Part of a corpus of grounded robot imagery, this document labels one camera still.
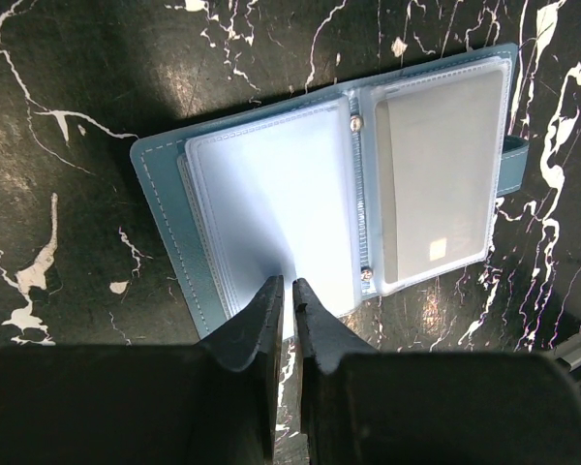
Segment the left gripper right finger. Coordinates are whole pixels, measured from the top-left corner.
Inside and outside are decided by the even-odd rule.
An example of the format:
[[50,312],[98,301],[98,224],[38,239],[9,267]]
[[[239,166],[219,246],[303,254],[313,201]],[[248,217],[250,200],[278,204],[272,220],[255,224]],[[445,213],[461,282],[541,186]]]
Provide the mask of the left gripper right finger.
[[321,303],[307,280],[292,283],[295,329],[304,360],[312,360],[325,375],[333,373],[346,355],[378,351]]

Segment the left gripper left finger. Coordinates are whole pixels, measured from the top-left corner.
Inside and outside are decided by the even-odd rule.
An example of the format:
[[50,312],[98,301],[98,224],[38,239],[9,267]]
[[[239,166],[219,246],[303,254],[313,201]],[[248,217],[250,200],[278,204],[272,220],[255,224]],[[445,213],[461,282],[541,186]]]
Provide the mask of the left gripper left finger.
[[285,285],[271,276],[235,316],[197,343],[226,370],[244,372],[266,366],[279,357]]

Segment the blue card holder wallet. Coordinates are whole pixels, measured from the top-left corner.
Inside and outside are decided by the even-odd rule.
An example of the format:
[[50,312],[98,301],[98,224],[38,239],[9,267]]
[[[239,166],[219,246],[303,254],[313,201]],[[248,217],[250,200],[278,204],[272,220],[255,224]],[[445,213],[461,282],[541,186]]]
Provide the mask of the blue card holder wallet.
[[[497,199],[522,184],[529,151],[507,131],[514,43],[326,86],[137,140],[130,158],[200,337],[235,316],[271,276],[303,278],[342,317],[489,253]],[[376,104],[409,86],[505,72],[503,139],[485,255],[382,293]]]

